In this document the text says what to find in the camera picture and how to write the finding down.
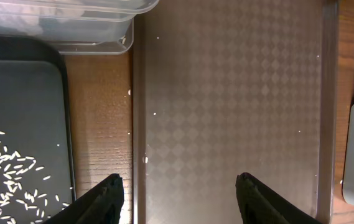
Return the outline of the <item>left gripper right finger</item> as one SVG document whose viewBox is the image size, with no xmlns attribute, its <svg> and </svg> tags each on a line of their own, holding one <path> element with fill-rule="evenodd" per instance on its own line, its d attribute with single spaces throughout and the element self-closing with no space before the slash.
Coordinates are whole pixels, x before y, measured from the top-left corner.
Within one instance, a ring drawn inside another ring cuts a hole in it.
<svg viewBox="0 0 354 224">
<path fill-rule="evenodd" d="M 236 178 L 236 198 L 244 224 L 318 224 L 248 172 Z"/>
</svg>

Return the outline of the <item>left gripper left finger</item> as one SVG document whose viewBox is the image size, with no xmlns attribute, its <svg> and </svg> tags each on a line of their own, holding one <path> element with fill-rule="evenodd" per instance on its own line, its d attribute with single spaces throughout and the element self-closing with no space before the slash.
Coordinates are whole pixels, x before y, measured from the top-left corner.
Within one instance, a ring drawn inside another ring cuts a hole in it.
<svg viewBox="0 0 354 224">
<path fill-rule="evenodd" d="M 123 179 L 111 174 L 44 224 L 118 224 L 123 204 Z"/>
</svg>

